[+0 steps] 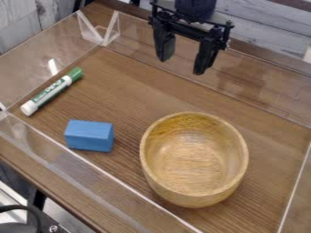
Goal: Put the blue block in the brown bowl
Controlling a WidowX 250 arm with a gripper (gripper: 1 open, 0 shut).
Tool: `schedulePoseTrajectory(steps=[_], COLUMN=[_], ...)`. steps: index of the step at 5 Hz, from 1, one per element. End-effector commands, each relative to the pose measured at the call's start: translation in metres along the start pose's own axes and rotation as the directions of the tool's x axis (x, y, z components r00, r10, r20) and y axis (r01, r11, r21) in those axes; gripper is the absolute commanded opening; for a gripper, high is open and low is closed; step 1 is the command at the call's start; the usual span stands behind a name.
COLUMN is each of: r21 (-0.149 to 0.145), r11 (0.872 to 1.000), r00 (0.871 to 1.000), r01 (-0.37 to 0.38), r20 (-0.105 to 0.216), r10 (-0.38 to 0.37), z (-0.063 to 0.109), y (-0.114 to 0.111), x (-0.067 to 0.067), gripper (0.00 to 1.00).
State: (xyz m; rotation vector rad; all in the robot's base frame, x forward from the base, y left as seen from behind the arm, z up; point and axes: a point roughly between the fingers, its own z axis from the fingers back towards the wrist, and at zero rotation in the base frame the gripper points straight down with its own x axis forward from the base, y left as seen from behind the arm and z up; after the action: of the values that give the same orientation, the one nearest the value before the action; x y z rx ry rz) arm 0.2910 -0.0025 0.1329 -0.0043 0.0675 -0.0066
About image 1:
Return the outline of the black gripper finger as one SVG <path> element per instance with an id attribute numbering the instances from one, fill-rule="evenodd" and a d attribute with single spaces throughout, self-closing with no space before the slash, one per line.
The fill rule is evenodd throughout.
<path id="1" fill-rule="evenodd" d="M 220 45 L 216 39 L 206 37 L 201 41 L 197 54 L 194 74 L 204 75 L 206 70 L 213 66 L 217 55 L 220 53 Z"/>
<path id="2" fill-rule="evenodd" d="M 166 62 L 175 53 L 177 36 L 163 25 L 159 25 L 154 28 L 154 39 L 157 57 Z"/>

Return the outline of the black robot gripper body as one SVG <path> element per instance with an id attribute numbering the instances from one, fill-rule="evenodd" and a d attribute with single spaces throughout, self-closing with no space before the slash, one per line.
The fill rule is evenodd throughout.
<path id="1" fill-rule="evenodd" d="M 150 25 L 163 25 L 174 34 L 201 41 L 217 40 L 221 49 L 229 45 L 234 22 L 216 12 L 218 0 L 151 0 Z"/>

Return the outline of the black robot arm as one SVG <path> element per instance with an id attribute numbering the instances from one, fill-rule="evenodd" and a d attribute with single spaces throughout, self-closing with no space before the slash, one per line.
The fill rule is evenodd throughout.
<path id="1" fill-rule="evenodd" d="M 221 50 L 230 44 L 234 22 L 214 12 L 218 0 L 151 0 L 149 24 L 154 29 L 155 54 L 162 62 L 175 54 L 177 35 L 198 41 L 194 74 L 213 67 Z"/>

